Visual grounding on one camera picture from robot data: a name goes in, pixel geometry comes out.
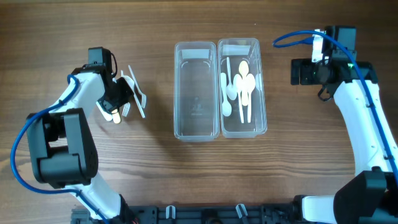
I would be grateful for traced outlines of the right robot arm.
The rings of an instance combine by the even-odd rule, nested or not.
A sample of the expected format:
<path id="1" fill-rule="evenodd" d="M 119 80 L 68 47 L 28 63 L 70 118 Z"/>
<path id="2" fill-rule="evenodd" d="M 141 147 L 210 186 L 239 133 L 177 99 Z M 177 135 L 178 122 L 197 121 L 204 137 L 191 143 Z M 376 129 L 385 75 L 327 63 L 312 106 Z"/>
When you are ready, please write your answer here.
<path id="1" fill-rule="evenodd" d="M 298 195 L 293 221 L 397 223 L 397 144 L 369 62 L 356 59 L 354 27 L 304 30 L 311 58 L 291 61 L 292 85 L 321 85 L 339 108 L 351 141 L 355 175 L 333 195 Z"/>

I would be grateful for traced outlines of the white plastic spoon large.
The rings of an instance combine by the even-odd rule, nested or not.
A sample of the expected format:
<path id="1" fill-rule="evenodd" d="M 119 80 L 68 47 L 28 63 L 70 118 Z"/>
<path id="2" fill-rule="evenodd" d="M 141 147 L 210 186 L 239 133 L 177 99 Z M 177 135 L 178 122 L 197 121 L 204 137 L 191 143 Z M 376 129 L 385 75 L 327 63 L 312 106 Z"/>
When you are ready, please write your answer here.
<path id="1" fill-rule="evenodd" d="M 235 74 L 233 84 L 234 84 L 234 87 L 238 94 L 239 117 L 240 117 L 241 123 L 243 124 L 244 123 L 244 115 L 243 115 L 243 105 L 242 105 L 242 98 L 241 98 L 241 93 L 243 90 L 243 79 L 242 79 L 241 75 Z"/>

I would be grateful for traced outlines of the yellow plastic spoon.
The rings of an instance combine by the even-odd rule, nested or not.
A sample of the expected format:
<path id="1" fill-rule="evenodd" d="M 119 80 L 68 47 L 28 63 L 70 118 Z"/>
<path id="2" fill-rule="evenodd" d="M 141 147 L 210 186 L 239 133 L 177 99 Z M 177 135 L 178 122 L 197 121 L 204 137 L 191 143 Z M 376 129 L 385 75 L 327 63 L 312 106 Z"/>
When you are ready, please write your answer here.
<path id="1" fill-rule="evenodd" d="M 245 84 L 246 76 L 249 73 L 249 66 L 248 66 L 247 61 L 243 60 L 243 61 L 240 62 L 240 64 L 239 64 L 239 73 L 240 73 L 240 75 L 242 76 L 242 79 L 243 79 L 243 90 L 242 90 L 242 93 L 241 93 L 241 95 L 242 95 L 242 105 L 243 106 L 247 106 L 248 105 L 248 93 L 246 91 L 246 84 Z"/>

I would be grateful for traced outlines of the short white plastic spoon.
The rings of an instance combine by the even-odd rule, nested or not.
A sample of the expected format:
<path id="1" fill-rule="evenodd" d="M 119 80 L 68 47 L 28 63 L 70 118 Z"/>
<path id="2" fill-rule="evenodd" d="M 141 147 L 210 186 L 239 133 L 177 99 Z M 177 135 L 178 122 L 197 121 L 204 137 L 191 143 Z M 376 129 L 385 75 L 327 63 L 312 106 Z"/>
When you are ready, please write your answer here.
<path id="1" fill-rule="evenodd" d="M 226 74 L 225 73 L 220 73 L 220 82 L 221 82 L 221 91 L 223 95 L 223 100 L 222 100 L 222 113 L 223 116 L 230 116 L 232 112 L 232 107 L 231 104 L 228 101 L 227 97 L 227 92 L 226 92 Z"/>

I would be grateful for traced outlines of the thin white plastic spoon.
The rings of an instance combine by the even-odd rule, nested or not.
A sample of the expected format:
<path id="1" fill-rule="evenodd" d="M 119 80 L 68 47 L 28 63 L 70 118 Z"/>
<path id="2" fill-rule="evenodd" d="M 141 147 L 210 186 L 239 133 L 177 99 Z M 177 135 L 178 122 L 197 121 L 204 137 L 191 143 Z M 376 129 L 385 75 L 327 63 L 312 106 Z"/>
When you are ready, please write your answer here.
<path id="1" fill-rule="evenodd" d="M 236 90 L 232 82 L 231 78 L 231 64 L 230 64 L 230 59 L 229 57 L 226 58 L 226 68 L 227 68 L 227 75 L 228 75 L 228 84 L 226 87 L 227 90 L 227 96 L 230 100 L 235 100 L 236 99 Z"/>

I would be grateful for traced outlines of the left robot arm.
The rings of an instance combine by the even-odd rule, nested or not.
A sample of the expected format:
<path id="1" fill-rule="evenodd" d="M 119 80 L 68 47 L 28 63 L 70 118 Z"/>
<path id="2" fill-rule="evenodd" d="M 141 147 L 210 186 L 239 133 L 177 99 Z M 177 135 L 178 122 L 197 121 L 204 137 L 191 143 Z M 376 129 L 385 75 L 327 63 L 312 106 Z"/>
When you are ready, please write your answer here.
<path id="1" fill-rule="evenodd" d="M 31 113 L 26 134 L 36 180 L 52 189 L 27 189 L 40 194 L 71 194 L 101 223 L 136 223 L 123 197 L 98 172 L 98 153 L 87 119 L 98 106 L 113 115 L 126 104 L 133 88 L 116 79 L 114 54 L 103 47 L 88 50 L 88 62 L 67 76 L 68 88 L 52 106 Z"/>

